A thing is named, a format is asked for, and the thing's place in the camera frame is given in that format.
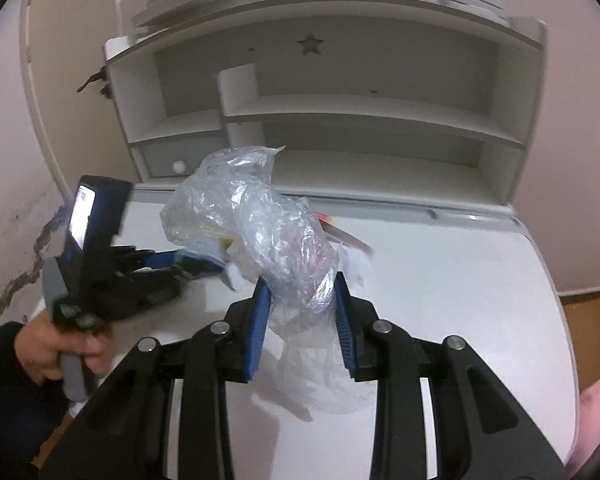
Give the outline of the person's left hand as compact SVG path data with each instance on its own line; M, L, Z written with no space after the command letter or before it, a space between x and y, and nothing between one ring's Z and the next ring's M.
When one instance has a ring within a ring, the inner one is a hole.
M14 349L24 372L37 385L62 377L60 356L63 353L83 358L87 368L97 376L110 370L116 353L111 326L97 334L60 330L52 323L47 311L23 326L15 338Z

